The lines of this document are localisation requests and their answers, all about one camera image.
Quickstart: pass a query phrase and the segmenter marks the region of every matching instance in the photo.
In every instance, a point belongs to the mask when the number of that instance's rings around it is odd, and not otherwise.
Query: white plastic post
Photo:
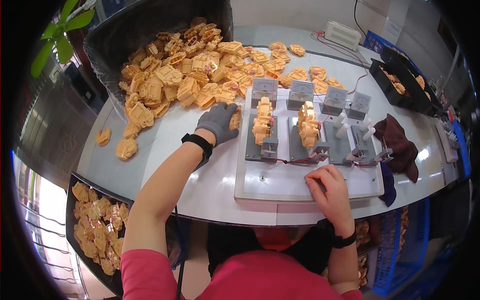
[[[368,140],[375,133],[375,128],[372,127],[368,132],[362,137],[364,141]]]
[[[345,119],[346,116],[347,115],[344,112],[340,113],[340,115],[338,115],[338,118],[336,119],[335,123],[333,123],[333,127],[335,127],[335,128],[340,127],[340,125],[342,125],[343,119]]]
[[[368,125],[370,125],[372,122],[372,119],[368,118],[365,122],[363,122],[363,124],[360,126],[360,130],[361,131],[365,131],[368,127]]]
[[[337,139],[341,139],[345,134],[347,134],[347,129],[349,126],[347,124],[343,124],[342,127],[336,132],[335,136]]]

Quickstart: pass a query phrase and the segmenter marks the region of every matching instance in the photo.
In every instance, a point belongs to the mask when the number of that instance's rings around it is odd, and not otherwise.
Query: plastic bag
[[[140,0],[116,12],[87,35],[85,53],[125,123],[125,92],[118,86],[122,65],[138,48],[156,40],[158,32],[175,33],[190,28],[197,16],[216,23],[224,41],[233,41],[229,0]]]

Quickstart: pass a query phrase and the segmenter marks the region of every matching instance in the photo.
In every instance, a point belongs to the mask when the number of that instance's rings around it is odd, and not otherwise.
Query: brown cloth
[[[392,148],[394,159],[387,164],[394,173],[405,173],[414,183],[419,178],[419,169],[415,165],[415,159],[419,151],[414,143],[407,140],[405,130],[398,124],[398,121],[387,114],[387,117],[376,123],[375,137],[379,140],[385,138],[388,148]]]

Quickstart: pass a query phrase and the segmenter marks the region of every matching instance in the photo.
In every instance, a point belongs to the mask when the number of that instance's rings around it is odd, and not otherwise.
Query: hand
[[[239,135],[239,130],[230,130],[230,119],[236,110],[235,103],[227,106],[225,102],[220,102],[200,117],[195,130],[207,129],[212,132],[216,140],[215,146],[234,139]]]
[[[325,194],[318,185],[317,179],[324,184]],[[318,208],[335,227],[335,235],[343,238],[351,236],[355,230],[355,221],[352,218],[348,200],[347,184],[340,170],[334,165],[320,167],[305,175],[305,182]]]

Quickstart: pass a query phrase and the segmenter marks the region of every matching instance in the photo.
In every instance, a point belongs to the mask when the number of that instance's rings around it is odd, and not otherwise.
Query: gray glove
[[[236,138],[239,135],[239,130],[230,130],[230,119],[237,107],[235,103],[227,106],[225,102],[220,102],[200,117],[195,130],[204,128],[211,131],[215,135],[215,147]]]

